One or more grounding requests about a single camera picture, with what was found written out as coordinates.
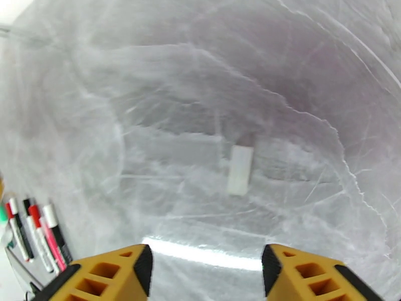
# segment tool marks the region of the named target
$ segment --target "black marker cap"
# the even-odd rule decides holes
[[[25,207],[25,212],[27,213],[27,215],[30,215],[30,213],[29,213],[29,207],[31,206],[31,201],[30,201],[30,199],[29,198],[27,198],[27,199],[24,199],[23,200],[23,203],[24,203],[24,207]]]

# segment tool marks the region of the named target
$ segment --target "white block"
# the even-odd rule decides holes
[[[248,192],[254,148],[235,145],[231,150],[230,172],[227,192],[243,196]]]

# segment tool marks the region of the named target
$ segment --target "marker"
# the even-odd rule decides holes
[[[25,249],[27,250],[27,253],[28,253],[28,256],[29,256],[29,262],[32,263],[33,259],[34,259],[34,253],[32,252],[31,245],[29,244],[25,228],[22,225],[21,218],[20,218],[20,215],[18,213],[17,200],[15,199],[15,197],[11,197],[10,198],[9,204],[10,204],[11,212],[13,213],[14,218],[16,220],[17,226],[20,229],[22,241],[24,243]]]
[[[14,248],[13,231],[9,225],[9,218],[5,206],[0,202],[0,247]]]
[[[48,204],[43,207],[43,214],[47,225],[54,234],[58,247],[61,249],[61,254],[63,255],[65,263],[68,265],[72,262],[72,256],[70,250],[67,247],[66,241],[64,240],[61,230],[59,228],[59,223],[56,218],[56,213],[54,212],[53,205]]]
[[[43,228],[43,231],[44,231],[45,236],[46,236],[47,244],[49,245],[49,247],[50,247],[50,249],[52,251],[53,257],[55,258],[55,260],[57,262],[57,265],[59,266],[61,271],[64,271],[67,268],[67,265],[66,265],[66,263],[64,261],[64,258],[62,256],[62,254],[61,254],[60,248],[57,246],[57,242],[56,242],[56,239],[54,238],[54,235],[53,235],[52,231],[47,226],[44,217],[41,217],[39,222],[40,222],[40,224],[41,224],[41,226]]]
[[[29,262],[29,255],[27,250],[25,249],[24,242],[22,240],[21,232],[17,226],[16,219],[11,211],[10,203],[6,203],[6,212],[7,216],[9,217],[9,222],[11,229],[13,230],[14,237],[16,238],[17,245],[22,253],[22,257],[26,262]]]
[[[43,248],[46,257],[49,259],[50,264],[52,266],[52,269],[54,270],[54,272],[56,274],[59,274],[60,273],[60,269],[57,266],[56,257],[52,254],[52,251],[51,251],[49,245],[46,242],[45,235],[44,235],[43,230],[42,230],[42,225],[41,225],[40,220],[39,220],[40,219],[40,214],[39,214],[38,206],[36,206],[36,205],[29,206],[28,212],[29,212],[29,215],[31,216],[31,218],[33,220],[33,224],[35,226],[35,233],[36,233],[36,236],[38,238],[38,241],[39,241],[41,247]]]
[[[36,229],[35,229],[35,225],[34,225],[34,220],[33,220],[32,216],[31,216],[31,214],[29,212],[29,207],[31,206],[31,202],[30,202],[29,198],[23,200],[23,203],[24,203],[25,211],[27,213],[26,220],[27,220],[27,223],[28,223],[28,228],[29,228],[29,230],[31,232],[32,239],[34,240],[35,247],[38,250],[39,257],[41,258],[42,263],[45,266],[46,271],[49,272],[49,273],[53,272],[53,268],[52,268],[52,264],[51,264],[50,258],[47,256],[43,245],[39,242],[39,239],[38,239],[38,236],[37,236],[37,233],[36,233]]]

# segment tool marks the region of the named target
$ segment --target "green marker cap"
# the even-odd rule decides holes
[[[8,220],[6,210],[2,204],[0,204],[0,221],[6,222]]]

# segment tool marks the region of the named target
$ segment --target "red marker cap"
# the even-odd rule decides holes
[[[6,212],[9,219],[14,218],[14,214],[11,211],[10,203],[6,203]]]
[[[32,205],[28,208],[29,214],[32,216],[32,218],[34,219],[34,224],[36,228],[40,228],[41,222],[40,222],[40,217],[41,214],[39,212],[38,206],[37,205]]]

